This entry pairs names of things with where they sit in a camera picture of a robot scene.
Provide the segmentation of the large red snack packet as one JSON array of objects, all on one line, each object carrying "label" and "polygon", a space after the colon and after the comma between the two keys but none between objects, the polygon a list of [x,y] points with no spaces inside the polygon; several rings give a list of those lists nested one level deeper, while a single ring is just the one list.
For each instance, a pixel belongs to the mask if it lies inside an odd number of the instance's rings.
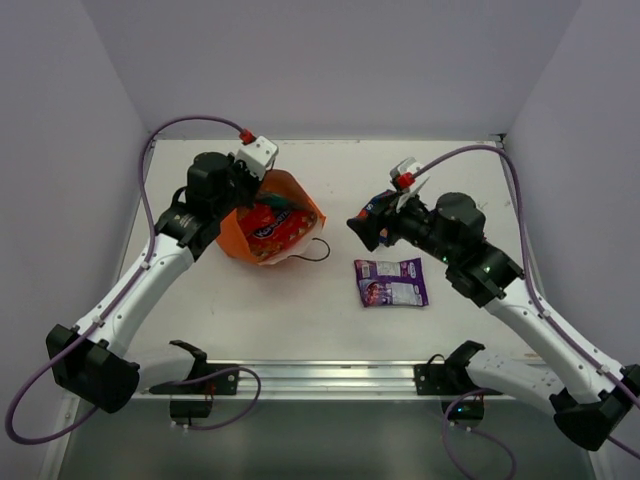
[{"label": "large red snack packet", "polygon": [[259,262],[290,250],[316,225],[315,212],[298,208],[272,209],[257,203],[240,208],[237,223],[251,255]]}]

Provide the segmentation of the purple snack packet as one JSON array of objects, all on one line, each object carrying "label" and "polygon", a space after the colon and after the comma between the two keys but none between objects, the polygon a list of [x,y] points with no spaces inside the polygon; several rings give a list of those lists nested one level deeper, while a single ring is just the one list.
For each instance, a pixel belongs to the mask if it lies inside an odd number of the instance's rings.
[{"label": "purple snack packet", "polygon": [[429,297],[420,258],[355,260],[356,285],[364,307],[426,307]]}]

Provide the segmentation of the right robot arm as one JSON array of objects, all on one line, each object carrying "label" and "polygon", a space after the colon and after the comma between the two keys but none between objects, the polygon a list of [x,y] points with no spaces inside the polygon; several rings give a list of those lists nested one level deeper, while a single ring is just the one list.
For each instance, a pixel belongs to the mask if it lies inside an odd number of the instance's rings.
[{"label": "right robot arm", "polygon": [[511,396],[551,416],[574,444],[597,451],[638,405],[639,368],[621,365],[562,319],[525,270],[486,240],[485,221],[464,193],[446,193],[428,208],[387,191],[347,225],[370,251],[404,240],[443,262],[453,289],[507,325],[549,368],[540,372],[466,341],[445,360],[451,389]]}]

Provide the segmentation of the teal snack packet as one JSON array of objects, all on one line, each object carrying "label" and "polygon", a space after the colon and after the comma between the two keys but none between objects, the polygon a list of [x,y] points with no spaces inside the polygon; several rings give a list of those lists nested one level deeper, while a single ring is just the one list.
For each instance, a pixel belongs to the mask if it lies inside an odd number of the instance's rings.
[{"label": "teal snack packet", "polygon": [[272,209],[292,208],[294,205],[294,203],[286,197],[272,192],[262,192],[259,196],[256,197],[256,202],[259,204],[267,205]]}]

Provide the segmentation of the orange paper bag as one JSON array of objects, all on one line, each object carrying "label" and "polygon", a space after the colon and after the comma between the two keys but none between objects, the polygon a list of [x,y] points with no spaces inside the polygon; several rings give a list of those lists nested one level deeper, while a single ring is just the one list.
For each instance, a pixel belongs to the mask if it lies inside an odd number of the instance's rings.
[{"label": "orange paper bag", "polygon": [[326,216],[288,171],[267,173],[251,207],[222,221],[217,245],[229,257],[252,265],[275,265],[302,256],[319,237]]}]

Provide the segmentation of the blue Burts crisps packet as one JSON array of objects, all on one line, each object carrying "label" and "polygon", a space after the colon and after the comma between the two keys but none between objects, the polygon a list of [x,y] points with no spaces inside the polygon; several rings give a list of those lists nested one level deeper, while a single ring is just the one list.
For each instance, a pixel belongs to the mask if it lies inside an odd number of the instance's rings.
[{"label": "blue Burts crisps packet", "polygon": [[372,217],[376,212],[382,211],[387,208],[394,200],[397,199],[399,193],[395,190],[385,190],[376,194],[362,207],[360,212],[347,220],[347,224],[355,224],[358,222],[364,222],[369,217]]}]

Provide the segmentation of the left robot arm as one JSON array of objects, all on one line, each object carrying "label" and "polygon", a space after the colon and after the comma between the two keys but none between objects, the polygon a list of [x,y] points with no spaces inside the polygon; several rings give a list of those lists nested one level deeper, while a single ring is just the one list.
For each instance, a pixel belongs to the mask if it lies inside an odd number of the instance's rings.
[{"label": "left robot arm", "polygon": [[201,153],[187,170],[185,186],[151,226],[142,254],[112,290],[71,328],[55,326],[46,338],[55,382],[107,412],[123,408],[140,391],[175,383],[185,392],[208,379],[206,355],[184,342],[164,351],[127,358],[132,340],[168,288],[215,241],[222,221],[249,206],[276,156],[245,149]]}]

